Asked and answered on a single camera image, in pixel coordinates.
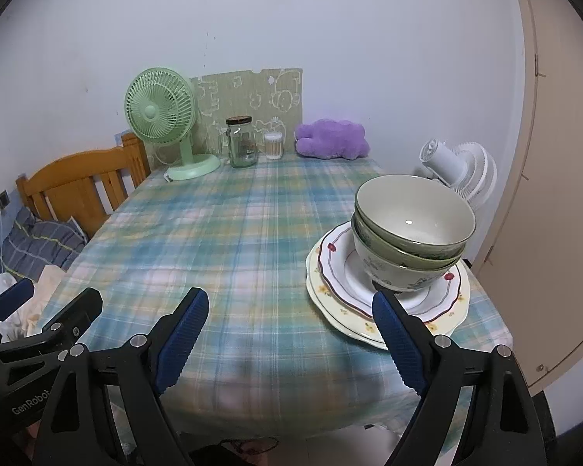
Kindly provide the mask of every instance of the bowl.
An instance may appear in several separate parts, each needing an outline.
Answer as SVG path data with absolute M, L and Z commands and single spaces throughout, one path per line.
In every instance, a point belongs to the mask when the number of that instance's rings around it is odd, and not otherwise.
M 370 251 L 390 263 L 412 268 L 412 270 L 439 270 L 445 266 L 449 268 L 458 262 L 464 251 L 464 247 L 462 247 L 455 256 L 448 259 L 426 259 L 409 254 L 380 238 L 376 233 L 371 231 L 357 212 L 352 215 L 352 225 L 356 229 L 356 234 Z
M 449 269 L 448 266 L 438 270 L 412 270 L 412 268 L 390 263 L 369 250 L 358 236 L 354 225 L 352 233 L 354 246 L 361 257 L 365 272 L 373 280 L 388 289 L 392 289 L 392 291 L 417 291 L 417 289 L 429 286 Z
M 356 192 L 361 219 L 390 245 L 425 259 L 450 259 L 475 230 L 469 204 L 438 181 L 382 175 Z

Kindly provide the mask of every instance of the checkered tablecloth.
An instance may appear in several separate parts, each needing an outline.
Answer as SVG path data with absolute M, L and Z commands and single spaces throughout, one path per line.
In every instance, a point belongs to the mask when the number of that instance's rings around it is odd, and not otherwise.
M 401 433 L 418 398 L 389 353 L 334 330 L 305 288 L 309 250 L 350 218 L 356 189 L 379 173 L 369 159 L 286 155 L 189 181 L 153 174 L 82 250 L 39 324 L 90 286 L 104 307 L 82 341 L 91 350 L 116 347 L 200 287 L 209 295 L 208 320 L 179 382 L 162 397 L 179 428 L 311 436 L 374 423 Z M 454 340 L 483 350 L 511 346 L 499 313 L 470 280 L 469 315 Z

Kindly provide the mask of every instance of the fan stand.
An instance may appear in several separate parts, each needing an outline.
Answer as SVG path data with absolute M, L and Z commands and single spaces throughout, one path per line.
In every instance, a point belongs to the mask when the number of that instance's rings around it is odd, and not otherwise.
M 188 180 L 206 175 L 220 166 L 220 160 L 212 154 L 192 154 L 192 142 L 190 134 L 184 136 L 179 142 L 182 154 L 182 165 L 169 166 L 168 177 L 172 180 Z

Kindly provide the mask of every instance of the stuffed toy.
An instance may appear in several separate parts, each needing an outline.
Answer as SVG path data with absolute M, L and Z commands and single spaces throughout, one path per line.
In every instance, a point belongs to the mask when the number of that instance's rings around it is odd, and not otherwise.
M 298 154 L 321 160 L 355 160 L 369 154 L 369 144 L 361 124 L 320 119 L 296 128 L 296 150 Z

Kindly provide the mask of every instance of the door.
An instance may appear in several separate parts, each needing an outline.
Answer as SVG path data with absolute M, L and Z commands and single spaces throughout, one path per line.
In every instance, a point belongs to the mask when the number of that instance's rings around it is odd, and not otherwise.
M 478 278 L 536 389 L 583 342 L 583 21 L 567 0 L 530 0 L 538 50 L 521 180 Z

